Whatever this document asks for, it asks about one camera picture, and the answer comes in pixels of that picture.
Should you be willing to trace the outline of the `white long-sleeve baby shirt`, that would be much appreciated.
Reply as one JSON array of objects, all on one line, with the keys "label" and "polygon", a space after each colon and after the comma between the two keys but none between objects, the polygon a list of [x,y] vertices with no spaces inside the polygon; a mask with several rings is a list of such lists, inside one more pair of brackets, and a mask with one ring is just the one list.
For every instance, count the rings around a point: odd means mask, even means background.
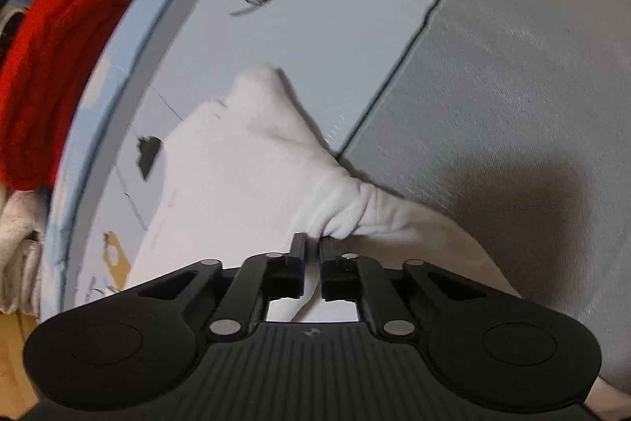
[{"label": "white long-sleeve baby shirt", "polygon": [[239,74],[162,148],[162,197],[127,282],[138,285],[216,258],[236,267],[284,252],[297,233],[344,240],[398,267],[417,258],[505,293],[512,285],[475,238],[425,205],[345,170],[323,148],[275,68]]}]

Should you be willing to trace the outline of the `cream folded blanket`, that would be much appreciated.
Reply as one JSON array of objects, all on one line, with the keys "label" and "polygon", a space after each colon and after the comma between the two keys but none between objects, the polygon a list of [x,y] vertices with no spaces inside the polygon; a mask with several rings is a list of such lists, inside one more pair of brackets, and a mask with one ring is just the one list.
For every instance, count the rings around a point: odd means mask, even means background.
[{"label": "cream folded blanket", "polygon": [[14,191],[1,215],[1,313],[39,316],[48,191]]}]

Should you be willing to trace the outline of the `deer print bed sheet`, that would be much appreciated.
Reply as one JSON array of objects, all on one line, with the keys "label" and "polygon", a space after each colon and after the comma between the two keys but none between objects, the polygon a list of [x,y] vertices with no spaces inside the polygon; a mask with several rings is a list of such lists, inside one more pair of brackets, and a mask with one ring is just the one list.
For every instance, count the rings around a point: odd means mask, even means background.
[{"label": "deer print bed sheet", "polygon": [[117,291],[161,196],[167,136],[236,74],[279,66],[344,148],[439,0],[171,0],[106,122],[71,236],[62,310]]}]

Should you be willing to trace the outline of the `red folded blanket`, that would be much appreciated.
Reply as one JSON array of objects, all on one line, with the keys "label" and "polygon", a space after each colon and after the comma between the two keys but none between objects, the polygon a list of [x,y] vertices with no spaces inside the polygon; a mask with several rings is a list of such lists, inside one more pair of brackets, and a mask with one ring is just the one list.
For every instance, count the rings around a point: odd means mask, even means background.
[{"label": "red folded blanket", "polygon": [[132,0],[34,0],[1,66],[1,183],[51,187],[93,68]]}]

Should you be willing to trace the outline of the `wooden bed frame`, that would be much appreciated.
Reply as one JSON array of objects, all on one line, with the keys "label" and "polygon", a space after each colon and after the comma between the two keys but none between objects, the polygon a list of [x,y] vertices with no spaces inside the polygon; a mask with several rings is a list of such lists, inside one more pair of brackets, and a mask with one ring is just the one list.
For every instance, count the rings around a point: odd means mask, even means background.
[{"label": "wooden bed frame", "polygon": [[24,371],[22,351],[36,328],[32,316],[16,312],[0,315],[0,412],[18,419],[36,403],[37,397]]}]

